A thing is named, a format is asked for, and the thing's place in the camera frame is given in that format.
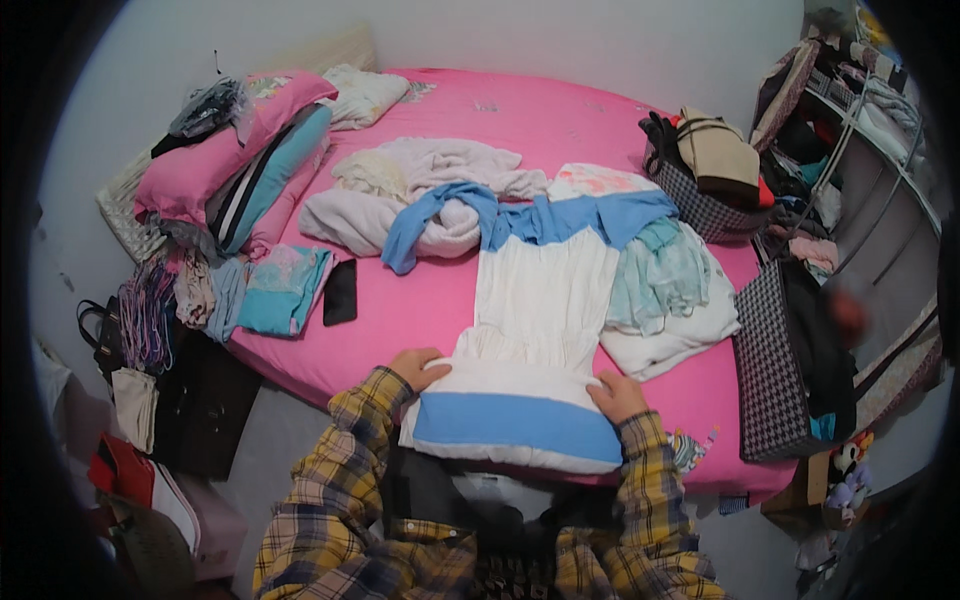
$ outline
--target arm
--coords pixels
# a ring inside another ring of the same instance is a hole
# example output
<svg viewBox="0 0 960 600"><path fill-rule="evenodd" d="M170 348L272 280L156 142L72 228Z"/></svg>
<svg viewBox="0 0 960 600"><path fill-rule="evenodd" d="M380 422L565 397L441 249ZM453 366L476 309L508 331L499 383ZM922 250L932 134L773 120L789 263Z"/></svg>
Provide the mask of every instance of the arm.
<svg viewBox="0 0 960 600"><path fill-rule="evenodd" d="M378 485L387 466L391 414L449 366L424 370L435 350L404 350L362 384L330 400L333 422L293 468L294 486L275 507L253 570L257 598L298 594L374 542L380 518Z"/></svg>
<svg viewBox="0 0 960 600"><path fill-rule="evenodd" d="M588 390L616 424L626 461L617 492L624 531L614 549L624 567L610 573L613 585L642 590L644 597L678 591L687 598L728 598L708 558L697 552L699 539L684 511L684 488L660 415L650 411L633 379L611 372L600 379L610 393Z"/></svg>

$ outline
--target plaid shirt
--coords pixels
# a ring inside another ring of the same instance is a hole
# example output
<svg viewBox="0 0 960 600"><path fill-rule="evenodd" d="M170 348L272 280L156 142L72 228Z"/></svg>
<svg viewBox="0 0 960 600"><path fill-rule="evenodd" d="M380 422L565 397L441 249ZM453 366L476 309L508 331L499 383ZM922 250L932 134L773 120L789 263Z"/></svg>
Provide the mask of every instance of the plaid shirt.
<svg viewBox="0 0 960 600"><path fill-rule="evenodd" d="M377 483L387 465L391 414L414 397L385 367L330 400L333 423L294 466L294 488L276 505L253 574L254 597L450 598L466 595L476 537L441 523L394 519L388 540ZM684 490L649 412L620 425L625 464L617 494L624 531L565 527L555 587L567 598L729 598L697 550Z"/></svg>

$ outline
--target pink towel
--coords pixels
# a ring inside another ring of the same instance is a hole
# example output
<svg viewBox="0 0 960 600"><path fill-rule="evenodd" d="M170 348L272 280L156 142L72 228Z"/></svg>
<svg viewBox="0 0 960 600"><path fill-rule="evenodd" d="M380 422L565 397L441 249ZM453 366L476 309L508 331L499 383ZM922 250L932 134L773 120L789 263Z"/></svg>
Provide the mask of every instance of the pink towel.
<svg viewBox="0 0 960 600"><path fill-rule="evenodd" d="M808 260L827 273L833 273L840 264L837 245L828 240L804 240L795 237L790 240L790 253L801 260Z"/></svg>

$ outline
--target pink fitted sheet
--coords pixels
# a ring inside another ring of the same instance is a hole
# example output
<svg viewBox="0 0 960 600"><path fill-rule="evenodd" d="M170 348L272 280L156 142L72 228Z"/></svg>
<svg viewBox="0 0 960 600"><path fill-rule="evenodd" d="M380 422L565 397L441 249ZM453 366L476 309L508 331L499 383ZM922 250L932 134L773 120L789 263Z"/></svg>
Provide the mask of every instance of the pink fitted sheet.
<svg viewBox="0 0 960 600"><path fill-rule="evenodd" d="M369 129L334 132L331 154L300 198L282 242L330 248L341 259L350 258L340 247L300 234L300 204L332 186L330 169L341 159L401 136L475 139L522 154L521 168L543 169L549 178L566 162L640 171L645 136L637 121L649 110L642 103L534 77L446 69L391 72L437 87L419 102L393 106ZM756 254L749 245L710 245L710 250L738 290L758 273ZM386 364L404 348L451 352L460 332L473 324L476 274L477 252L455 260L422 259L406 276L394 275L379 258L361 258L357 261L356 321L324 327L318 306L297 340L260 336L238 327L228 346L275 383L325 407L333 394L355 385L372 367ZM602 348L593 368L617 370ZM645 383L643 389L650 406L660 411L667 431L680 429L710 445L701 463L684 477L689 492L749 492L754 503L790 482L796 461L751 465L739 458L731 340L682 362ZM609 483L615 476L564 479Z"/></svg>

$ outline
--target black phone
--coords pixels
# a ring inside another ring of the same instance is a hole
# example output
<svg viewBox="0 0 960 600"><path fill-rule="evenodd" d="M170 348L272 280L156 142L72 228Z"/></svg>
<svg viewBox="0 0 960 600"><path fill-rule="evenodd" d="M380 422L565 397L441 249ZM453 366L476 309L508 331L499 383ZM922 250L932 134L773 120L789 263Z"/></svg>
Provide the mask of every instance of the black phone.
<svg viewBox="0 0 960 600"><path fill-rule="evenodd" d="M357 318L357 259L339 263L324 286L324 327Z"/></svg>

